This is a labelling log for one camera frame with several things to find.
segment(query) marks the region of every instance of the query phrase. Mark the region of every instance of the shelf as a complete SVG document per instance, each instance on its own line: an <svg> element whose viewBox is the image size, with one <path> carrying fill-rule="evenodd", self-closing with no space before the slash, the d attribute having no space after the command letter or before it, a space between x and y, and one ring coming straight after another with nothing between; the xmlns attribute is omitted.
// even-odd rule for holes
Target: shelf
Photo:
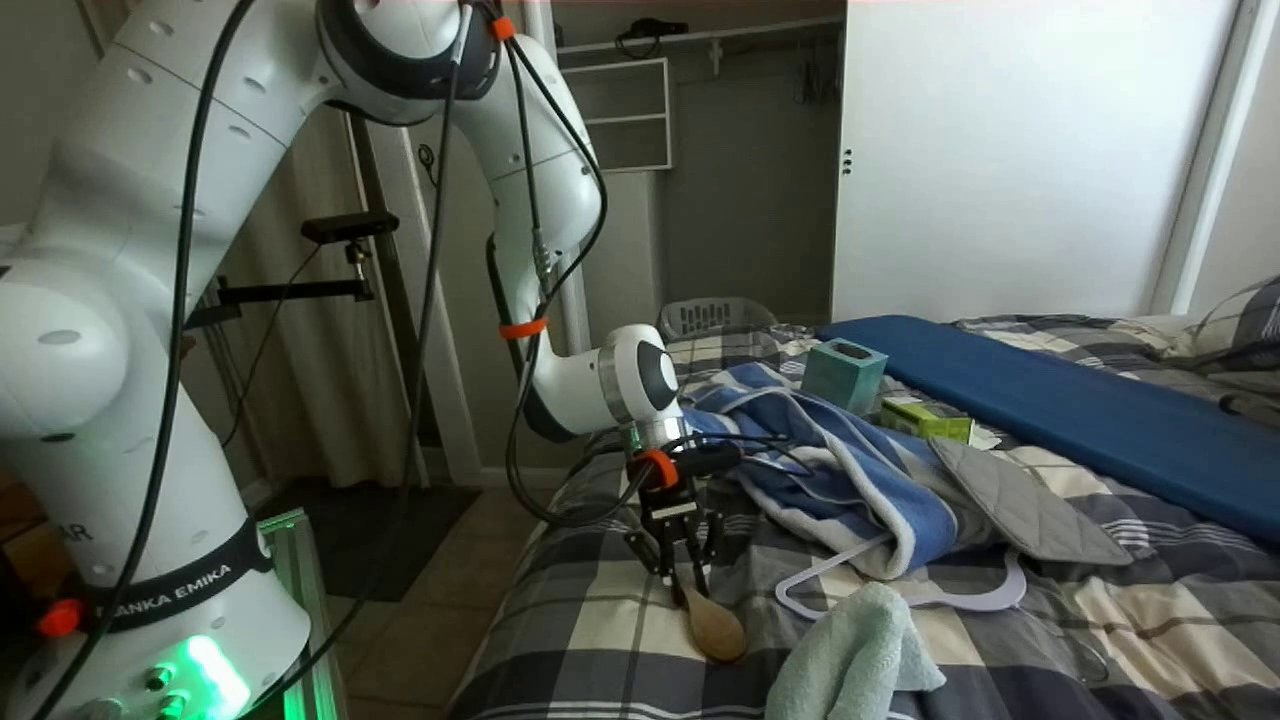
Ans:
<svg viewBox="0 0 1280 720"><path fill-rule="evenodd" d="M716 33L678 33L661 36L655 54L672 49L696 49L710 46L710 61L721 72L729 49L754 49L754 46L778 46L778 39L804 39L817 33L844 29L844 16L817 16L817 19L783 19L783 25L749 25L749 29L716 29ZM618 39L604 46L564 46L560 61L583 61L583 55L621 55Z"/></svg>
<svg viewBox="0 0 1280 720"><path fill-rule="evenodd" d="M672 167L672 79L667 61L612 61L564 67L593 129L601 167Z"/></svg>
<svg viewBox="0 0 1280 720"><path fill-rule="evenodd" d="M646 113L646 115L593 115L589 129L610 129L610 124L664 124L664 113Z"/></svg>

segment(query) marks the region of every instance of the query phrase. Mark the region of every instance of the black cable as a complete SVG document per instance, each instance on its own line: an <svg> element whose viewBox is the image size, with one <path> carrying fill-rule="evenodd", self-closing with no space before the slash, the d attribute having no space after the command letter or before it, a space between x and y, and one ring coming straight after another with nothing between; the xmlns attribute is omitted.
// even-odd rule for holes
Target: black cable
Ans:
<svg viewBox="0 0 1280 720"><path fill-rule="evenodd" d="M289 275L286 286L297 286L315 258L320 258L320 243L293 270L293 275ZM252 382L255 382L266 357L270 357L270 345L271 345L271 337L276 337L281 314L286 314L286 300L271 304L270 330L261 333L261 342L255 342L255 348L252 348L252 362L248 362L246 377L237 377L240 390L237 390L232 428L229 428L229 438L222 439L225 447L232 447L237 438L240 438L240 428L246 428L248 394L252 394Z"/></svg>
<svg viewBox="0 0 1280 720"><path fill-rule="evenodd" d="M544 300L537 304L534 319L544 319L554 300L560 298L564 280L589 262L589 252L601 243L601 233L604 233L604 221L610 221L610 187L604 187L604 174L593 156L593 149L582 139L582 131L573 129L573 119L564 115L564 109L557 106L557 97L547 94L547 86L537 77L537 67L528 65L522 39L510 39L510 67L512 67L512 86L515 86L515 115L522 115L522 143L526 143L526 183L534 183L534 156L528 156L528 109L526 109L526 72L534 77L534 86L541 90L544 106L557 113L560 129L569 131L569 139L576 143L582 162L593 167L593 182L597 182L597 191L601 191L601 212L597 212L597 226L583 239L583 250L573 258L573 265L554 280L554 290L544 293ZM528 196L534 200L534 238L541 239L541 221L537 221L537 191ZM512 420L510 420L510 439L506 439L506 473L510 473L510 489L512 497L526 505L528 516L544 521L544 525L573 525L573 521L583 521L583 516L601 516L601 512L618 512L625 501L618 505L601 505L601 508L573 508L573 512L554 512L544 508L534 489L526 486L522 475L522 426L526 426L526 410L528 410L528 394L534 394L534 377L537 377L537 362L541 362L541 342L544 337L534 337L528 348L526 348L526 365L522 365L522 383L515 383L515 410L512 410Z"/></svg>
<svg viewBox="0 0 1280 720"><path fill-rule="evenodd" d="M745 434L691 434L691 438L678 438L678 439L661 445L661 453L678 456L678 465L680 465L686 456L691 456L700 447L724 447L724 445L732 445L732 456L721 456L716 470L754 465L749 453L778 453L778 456L792 462L799 473L814 470L783 439L745 438ZM628 447L625 445L589 445L589 453L564 473L564 481L582 481L582 473L593 462L612 456L612 453L628 453ZM604 521L604 516L621 512L639 492L639 486L649 486L655 475L655 465L639 465L639 473L646 475L628 473L625 497L610 497L601 505L564 508L557 530L576 530L576 525L593 525L593 521Z"/></svg>
<svg viewBox="0 0 1280 720"><path fill-rule="evenodd" d="M438 187L439 177L438 177L438 149L431 143L416 143L416 164L424 167L430 183Z"/></svg>
<svg viewBox="0 0 1280 720"><path fill-rule="evenodd" d="M424 416L424 400L430 400L430 382L424 382L424 357L430 357L430 330L431 330L431 298L438 298L438 275L439 275L439 233L446 233L446 200L449 200L449 143L452 143L452 106L456 106L456 79L460 79L460 72L456 72L456 65L452 65L452 72L449 72L449 97L446 97L446 115L439 115L439 167L438 167L438 183L431 183L431 204L438 204L438 212L431 212L431 250L430 250L430 275L424 275L424 298L420 298L420 323L416 323L416 348L413 348L413 404L408 404L408 434L406 434L406 462L401 462L401 492L397 492L397 512L391 512L391 521L383 525L390 534L383 534L383 553L380 556L390 556L390 547L397 545L397 536L406 534L406 516L408 516L408 497L413 497L413 486L408 486L408 465L413 465L413 453L416 453L416 428L420 428L420 416ZM314 650L314 654L305 654L299 659L297 659L297 667L293 673L286 673L248 713L246 713L246 720L261 720L266 713L271 713L271 703L297 683L297 681L305 681L329 654L331 654L331 643L355 624L355 615L364 613L364 603L367 603L367 597L372 597L372 587L380 587L380 581L383 581L383 570L390 566L367 566L367 575L364 575L364 587L359 587L359 597L355 597L355 603L346 613L346 620L336 620L336 628Z"/></svg>
<svg viewBox="0 0 1280 720"><path fill-rule="evenodd" d="M143 492L143 508L140 508L140 525L136 536L127 545L125 570L117 587L107 592L106 615L100 624L83 637L81 654L73 656L73 663L65 667L65 677L51 683L51 693L43 698L43 703L37 709L37 720L43 720L65 693L73 687L73 681L81 677L81 667L87 663L93 650L107 637L107 628L120 615L120 600L143 561L148 536L153 536L153 521L156 521L156 505L161 505L161 489L163 489L163 465L168 465L168 439L172 439L172 420L177 420L177 394L181 394L181 342L186 342L186 317L189 317L189 265L191 265L191 243L197 243L197 187L202 187L202 153L204 153L204 129L210 129L210 113L211 113L211 94L222 79L222 67L229 61L229 49L248 16L252 0L237 0L232 16L225 19L210 67L204 67L204 86L197 97L197 115L191 115L191 139L189 139L189 164L186 164L186 200L181 200L181 233L177 233L177 262L172 262L172 308L168 308L168 374L163 374L163 400L161 400L161 428L156 428L156 456L153 456L153 473L148 473L148 492Z"/></svg>

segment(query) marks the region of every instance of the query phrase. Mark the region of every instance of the robotic arm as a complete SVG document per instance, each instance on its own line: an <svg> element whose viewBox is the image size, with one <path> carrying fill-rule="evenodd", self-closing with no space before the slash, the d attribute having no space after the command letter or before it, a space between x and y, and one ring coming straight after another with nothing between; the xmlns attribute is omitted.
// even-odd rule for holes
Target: robotic arm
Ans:
<svg viewBox="0 0 1280 720"><path fill-rule="evenodd" d="M229 0L148 0L134 12L73 113L29 238L0 258L0 453L98 592L120 586L148 505L189 129L229 16ZM489 0L261 0L210 115L186 314L320 106L420 124L456 94L499 208L491 272L515 357L534 370L537 428L583 438L636 420L652 445L667 445L686 434L652 330L621 330L583 357L534 342L544 280L582 252L601 187L560 119L583 136L573 97L537 46L526 46L534 72L560 113L541 94L515 109L515 77L499 65L512 36L496 19ZM270 574L222 439L186 394L153 516L117 624L51 716L240 716L310 643L310 615ZM62 628L20 677L12 716L37 716L83 637Z"/></svg>

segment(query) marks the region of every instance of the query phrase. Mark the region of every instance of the white door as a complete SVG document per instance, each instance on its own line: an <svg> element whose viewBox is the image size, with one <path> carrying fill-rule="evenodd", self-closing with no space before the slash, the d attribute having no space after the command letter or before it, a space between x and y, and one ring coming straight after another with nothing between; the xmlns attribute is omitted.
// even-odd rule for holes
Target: white door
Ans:
<svg viewBox="0 0 1280 720"><path fill-rule="evenodd" d="M852 4L832 317L1145 314L1232 16Z"/></svg>

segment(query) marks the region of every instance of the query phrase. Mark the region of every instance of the checkered blanket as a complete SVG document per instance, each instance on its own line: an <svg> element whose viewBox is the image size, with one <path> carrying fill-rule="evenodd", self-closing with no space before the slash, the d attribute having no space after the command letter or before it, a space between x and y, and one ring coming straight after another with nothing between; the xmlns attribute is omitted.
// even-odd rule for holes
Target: checkered blanket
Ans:
<svg viewBox="0 0 1280 720"><path fill-rule="evenodd" d="M1168 382L1140 345L1094 319L1059 330L983 319L977 333L1086 365L1116 370L1119 357L1119 374ZM783 345L761 342L761 353L796 362L796 342ZM1280 561L1273 553L1046 447L1018 439L998 447L1033 470L1136 566L1101 574L1026 561L1027 597L1018 613L917 608L917 631L949 683L898 698L892 713L929 720L1280 716ZM582 505L621 489L621 462L604 456L560 501ZM749 628L745 659L700 659L667 586L649 575L625 545L634 516L621 512L534 536L452 716L761 716L774 677L809 631L809 620L779 608L774 587L828 553L765 521L732 481L710 481L704 505L724 512L710 586ZM991 547L949 556L903 586L979 592L1002 575L1002 547ZM826 608L861 586L841 570L804 586L799 597Z"/></svg>

